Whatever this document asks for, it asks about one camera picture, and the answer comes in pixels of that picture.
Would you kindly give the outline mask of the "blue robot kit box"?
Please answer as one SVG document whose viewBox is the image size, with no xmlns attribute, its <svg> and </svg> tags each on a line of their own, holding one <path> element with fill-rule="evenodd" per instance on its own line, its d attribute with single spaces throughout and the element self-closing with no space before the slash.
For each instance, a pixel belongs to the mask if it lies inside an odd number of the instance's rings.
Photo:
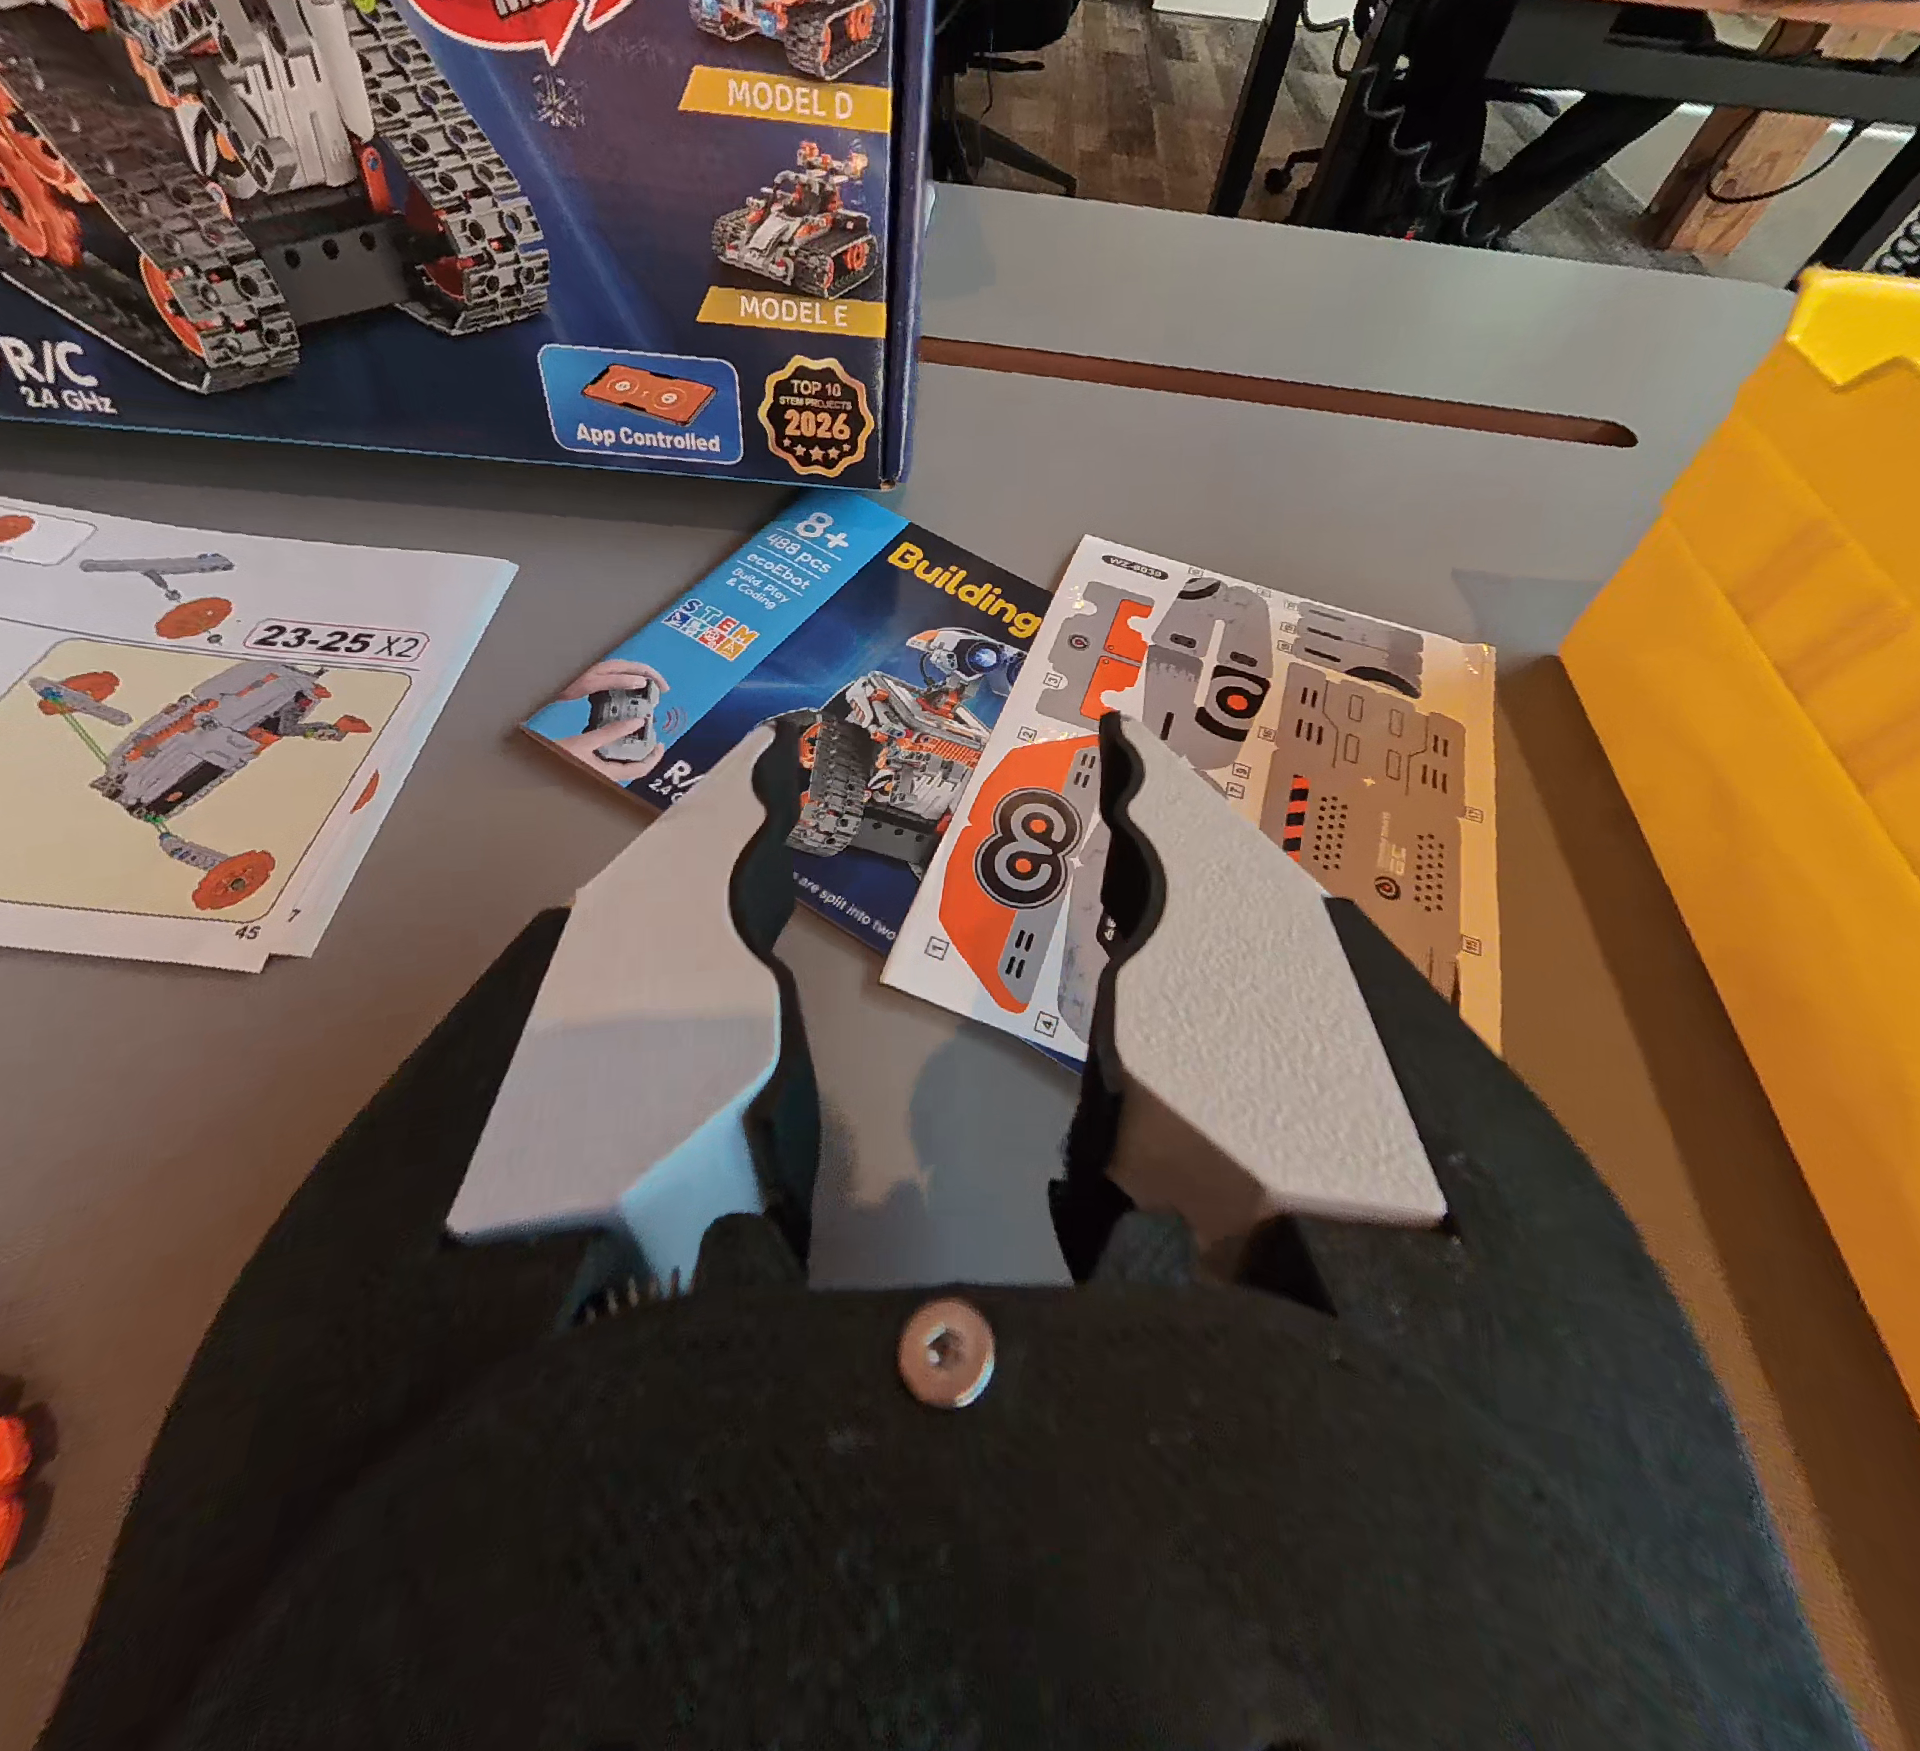
<svg viewBox="0 0 1920 1751">
<path fill-rule="evenodd" d="M 2 419 L 888 489 L 933 0 L 2 0 Z"/>
</svg>

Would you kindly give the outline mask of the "blue closed instruction booklet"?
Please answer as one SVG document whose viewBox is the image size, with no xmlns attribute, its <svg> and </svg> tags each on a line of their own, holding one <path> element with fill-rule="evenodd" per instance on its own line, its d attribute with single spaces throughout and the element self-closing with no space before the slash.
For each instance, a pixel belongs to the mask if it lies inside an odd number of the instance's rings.
<svg viewBox="0 0 1920 1751">
<path fill-rule="evenodd" d="M 871 497 L 819 493 L 523 727 L 668 807 L 751 730 L 798 714 L 798 897 L 885 952 L 1047 601 Z"/>
</svg>

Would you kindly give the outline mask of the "black office chair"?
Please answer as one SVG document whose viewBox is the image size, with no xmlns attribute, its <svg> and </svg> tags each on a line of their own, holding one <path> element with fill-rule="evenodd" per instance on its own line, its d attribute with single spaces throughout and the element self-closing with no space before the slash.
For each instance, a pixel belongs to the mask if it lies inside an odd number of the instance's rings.
<svg viewBox="0 0 1920 1751">
<path fill-rule="evenodd" d="M 1078 180 L 997 134 L 978 117 L 958 106 L 956 85 L 972 70 L 1031 72 L 1037 53 L 1059 44 L 1079 0 L 936 0 L 933 18 L 933 109 L 929 109 L 929 173 L 946 182 L 976 182 L 984 161 L 1001 161 L 1018 173 L 1078 195 Z"/>
</svg>

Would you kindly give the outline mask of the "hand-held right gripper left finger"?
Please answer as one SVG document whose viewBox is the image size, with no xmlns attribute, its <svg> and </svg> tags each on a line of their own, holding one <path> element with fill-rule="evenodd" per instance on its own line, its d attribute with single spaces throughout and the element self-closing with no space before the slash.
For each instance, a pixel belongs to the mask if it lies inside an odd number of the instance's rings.
<svg viewBox="0 0 1920 1751">
<path fill-rule="evenodd" d="M 811 1245 L 819 1099 L 777 947 L 804 724 L 759 724 L 568 915 L 446 1214 L 461 1241 L 599 1231 L 688 1280 L 706 1228 Z"/>
</svg>

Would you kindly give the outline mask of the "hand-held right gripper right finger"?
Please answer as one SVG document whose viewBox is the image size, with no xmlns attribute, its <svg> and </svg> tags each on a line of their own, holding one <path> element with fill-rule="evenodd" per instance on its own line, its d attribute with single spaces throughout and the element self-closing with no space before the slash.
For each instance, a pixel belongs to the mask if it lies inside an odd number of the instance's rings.
<svg viewBox="0 0 1920 1751">
<path fill-rule="evenodd" d="M 1434 1231 L 1444 1195 L 1324 889 L 1165 739 L 1110 713 L 1092 1043 L 1052 1222 L 1092 1280 L 1128 1209 L 1236 1271 L 1273 1219 Z"/>
</svg>

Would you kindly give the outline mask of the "yellow plastic bin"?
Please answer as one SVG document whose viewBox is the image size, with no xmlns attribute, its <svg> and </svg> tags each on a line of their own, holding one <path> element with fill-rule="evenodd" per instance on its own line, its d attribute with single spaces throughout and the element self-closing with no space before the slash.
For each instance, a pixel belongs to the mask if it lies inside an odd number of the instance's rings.
<svg viewBox="0 0 1920 1751">
<path fill-rule="evenodd" d="M 1918 1402 L 1918 283 L 1809 273 L 1560 645 Z"/>
</svg>

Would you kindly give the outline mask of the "robot sticker sheet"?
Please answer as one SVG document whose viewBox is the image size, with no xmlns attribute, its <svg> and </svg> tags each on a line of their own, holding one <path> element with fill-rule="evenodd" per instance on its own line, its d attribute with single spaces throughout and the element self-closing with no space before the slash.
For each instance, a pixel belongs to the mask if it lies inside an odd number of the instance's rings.
<svg viewBox="0 0 1920 1751">
<path fill-rule="evenodd" d="M 1501 1047 L 1493 697 L 1492 645 L 1086 536 L 881 979 L 1084 1064 L 1117 710 Z"/>
</svg>

